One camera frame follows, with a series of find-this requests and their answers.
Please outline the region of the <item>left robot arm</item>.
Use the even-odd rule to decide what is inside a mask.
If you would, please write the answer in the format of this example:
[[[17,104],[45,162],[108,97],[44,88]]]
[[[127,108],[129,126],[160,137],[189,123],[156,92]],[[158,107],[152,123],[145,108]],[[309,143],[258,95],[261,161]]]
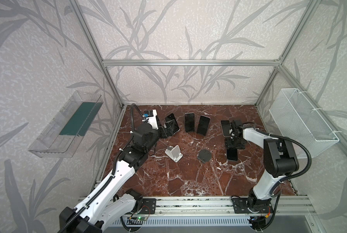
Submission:
[[[179,131],[175,120],[167,121],[154,129],[143,122],[131,131],[131,138],[117,154],[111,172],[102,182],[74,208],[66,207],[61,212],[61,233],[102,233],[111,223],[127,213],[136,213],[142,208],[142,195],[129,190],[119,199],[120,188],[148,159],[149,151],[162,138],[169,138]]]

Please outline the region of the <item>white-edged phone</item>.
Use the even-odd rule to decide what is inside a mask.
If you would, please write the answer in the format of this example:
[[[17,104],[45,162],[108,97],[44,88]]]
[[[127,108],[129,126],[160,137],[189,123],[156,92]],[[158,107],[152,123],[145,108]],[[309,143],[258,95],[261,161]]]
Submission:
[[[221,120],[222,134],[224,137],[231,137],[232,127],[229,120]]]

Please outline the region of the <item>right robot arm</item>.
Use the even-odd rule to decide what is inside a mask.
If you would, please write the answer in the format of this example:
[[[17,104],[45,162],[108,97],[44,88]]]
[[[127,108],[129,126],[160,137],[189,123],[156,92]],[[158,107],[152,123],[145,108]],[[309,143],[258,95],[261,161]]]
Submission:
[[[271,213],[271,199],[274,185],[280,184],[281,179],[299,169],[298,159],[292,142],[281,137],[259,132],[253,127],[246,126],[240,120],[222,120],[223,136],[225,137],[226,155],[229,161],[238,160],[238,151],[246,148],[247,142],[252,142],[264,151],[264,173],[248,197],[232,197],[236,214]]]

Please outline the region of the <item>black phone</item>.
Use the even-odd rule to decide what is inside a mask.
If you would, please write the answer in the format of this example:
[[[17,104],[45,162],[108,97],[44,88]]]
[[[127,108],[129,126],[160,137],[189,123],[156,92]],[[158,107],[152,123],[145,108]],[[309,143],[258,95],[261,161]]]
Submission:
[[[238,153],[236,148],[229,148],[227,149],[227,160],[229,161],[238,161]]]
[[[168,136],[173,136],[180,130],[174,113],[171,113],[168,116],[166,116],[165,121],[165,127],[167,129]]]

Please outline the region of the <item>white front phone stand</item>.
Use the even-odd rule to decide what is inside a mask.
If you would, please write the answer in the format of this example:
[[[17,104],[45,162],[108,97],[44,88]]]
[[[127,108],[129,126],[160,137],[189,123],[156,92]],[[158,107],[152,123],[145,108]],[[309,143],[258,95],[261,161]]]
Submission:
[[[183,157],[183,154],[181,153],[181,150],[178,145],[176,145],[175,147],[169,146],[165,150],[165,154],[175,163],[177,163]]]

